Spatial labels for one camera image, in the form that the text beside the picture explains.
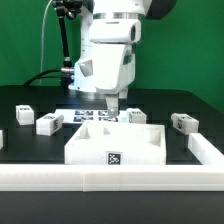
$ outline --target white container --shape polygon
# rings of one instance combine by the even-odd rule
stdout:
[[[86,121],[65,145],[65,164],[165,165],[163,125]]]

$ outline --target white block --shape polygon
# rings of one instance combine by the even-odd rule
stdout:
[[[171,120],[173,121],[173,127],[185,135],[198,132],[199,121],[187,114],[174,113]]]
[[[203,165],[224,165],[223,154],[199,133],[189,135],[188,148]]]
[[[0,130],[0,150],[2,149],[3,147],[3,131]]]
[[[165,163],[166,143],[163,125],[86,121],[65,145],[65,164]]]
[[[34,111],[29,105],[16,106],[16,119],[20,125],[34,124]]]
[[[50,136],[62,127],[63,115],[48,113],[36,120],[37,135]]]
[[[138,108],[128,108],[127,121],[129,123],[146,124],[147,116]]]

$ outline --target white box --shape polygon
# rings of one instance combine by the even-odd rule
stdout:
[[[48,113],[36,120],[37,135],[50,136],[62,127],[63,115]]]
[[[16,119],[20,125],[34,124],[34,111],[29,105],[16,106]]]
[[[199,121],[187,114],[172,114],[173,127],[185,135],[197,133]]]
[[[0,130],[0,150],[2,149],[3,147],[3,131]]]
[[[163,125],[86,121],[65,145],[65,164],[166,163]]]
[[[128,108],[127,122],[136,124],[146,124],[147,116],[138,108]]]

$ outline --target black cable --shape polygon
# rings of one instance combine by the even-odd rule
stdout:
[[[60,78],[68,78],[68,75],[36,77],[33,79],[33,81],[38,80],[38,79],[60,79]]]
[[[60,72],[61,69],[60,68],[56,68],[56,69],[50,69],[50,70],[47,70],[47,71],[44,71],[44,72],[41,72],[37,75],[35,75],[33,78],[29,79],[28,81],[26,81],[23,86],[29,86],[34,80],[36,79],[39,79],[39,78],[44,78],[43,76],[44,75],[47,75],[47,74],[50,74],[50,73],[54,73],[54,72]]]

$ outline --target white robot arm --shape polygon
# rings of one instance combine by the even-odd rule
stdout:
[[[141,39],[142,20],[152,0],[95,0],[90,41],[93,81],[106,95],[108,115],[118,115],[119,92],[135,79],[132,45]]]
[[[63,1],[83,3],[81,56],[70,89],[106,96],[108,115],[116,117],[119,94],[127,97],[127,87],[135,79],[133,44],[141,40],[143,19],[161,19],[176,0]]]

